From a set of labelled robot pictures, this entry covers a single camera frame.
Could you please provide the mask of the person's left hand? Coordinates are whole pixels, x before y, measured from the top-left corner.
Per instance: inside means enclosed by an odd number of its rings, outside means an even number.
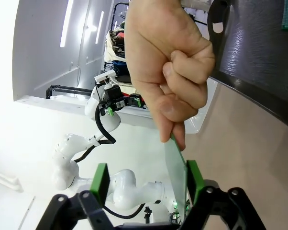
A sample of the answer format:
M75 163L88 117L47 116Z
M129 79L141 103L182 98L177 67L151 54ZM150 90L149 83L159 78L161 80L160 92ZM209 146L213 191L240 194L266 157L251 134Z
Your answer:
M184 122L207 103L215 56L212 43L178 0L132 0L126 15L125 57L162 142L185 145Z

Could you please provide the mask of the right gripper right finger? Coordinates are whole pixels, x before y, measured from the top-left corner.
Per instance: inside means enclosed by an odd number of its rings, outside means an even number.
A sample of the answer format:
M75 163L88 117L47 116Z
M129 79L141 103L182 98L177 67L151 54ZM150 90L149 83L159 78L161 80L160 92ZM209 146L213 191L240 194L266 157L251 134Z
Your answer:
M228 230L265 230L245 191L233 187L222 191L215 181L204 180L195 160L187 161L187 189L192 208L183 230L202 230L210 216L218 216Z

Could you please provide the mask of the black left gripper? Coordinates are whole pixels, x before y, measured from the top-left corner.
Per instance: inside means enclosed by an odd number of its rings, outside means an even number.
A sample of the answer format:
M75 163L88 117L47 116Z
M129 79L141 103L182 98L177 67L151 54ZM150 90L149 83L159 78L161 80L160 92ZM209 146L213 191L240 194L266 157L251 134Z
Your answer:
M131 94L124 98L118 85L114 85L104 91L102 106L104 115L114 117L114 110L121 110L125 106L142 108L142 97L139 94Z

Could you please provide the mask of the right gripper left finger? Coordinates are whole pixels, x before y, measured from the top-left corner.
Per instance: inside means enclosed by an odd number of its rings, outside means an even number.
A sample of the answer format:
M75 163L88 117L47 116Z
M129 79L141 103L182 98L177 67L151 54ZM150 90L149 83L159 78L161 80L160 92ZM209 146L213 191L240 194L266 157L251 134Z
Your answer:
M103 211L110 176L106 163L96 169L89 190L69 198L64 194L53 196L41 220L38 230L72 230L78 221L87 219L93 230L113 230L115 227Z

